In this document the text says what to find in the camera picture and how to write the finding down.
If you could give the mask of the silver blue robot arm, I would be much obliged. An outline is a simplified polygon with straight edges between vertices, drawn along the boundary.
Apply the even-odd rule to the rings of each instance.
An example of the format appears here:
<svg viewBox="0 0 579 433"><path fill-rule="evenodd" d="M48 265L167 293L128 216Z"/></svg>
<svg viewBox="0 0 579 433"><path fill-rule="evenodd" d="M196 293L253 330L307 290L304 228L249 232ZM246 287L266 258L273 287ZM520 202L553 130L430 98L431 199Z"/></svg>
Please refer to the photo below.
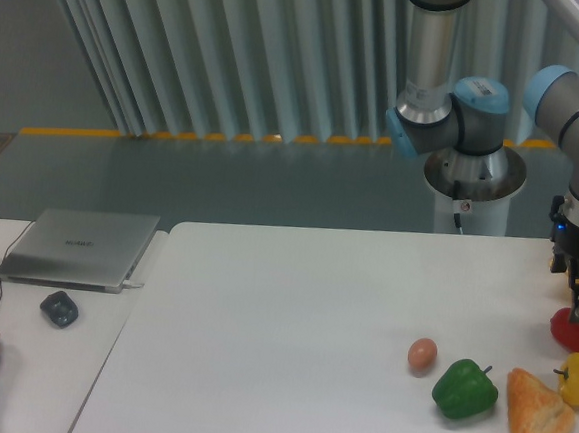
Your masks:
<svg viewBox="0 0 579 433"><path fill-rule="evenodd" d="M407 156L431 153L425 174L435 190L456 200L509 195L522 183L520 162L501 147L509 111L503 85L486 78L447 86L459 12L471 0L409 0L417 14L407 81L386 123L393 144ZM579 0L545 0L579 43ZM523 107L532 122L573 162L569 188L552 201L555 273L566 273L570 321L579 323L579 74L547 66L526 85Z"/></svg>

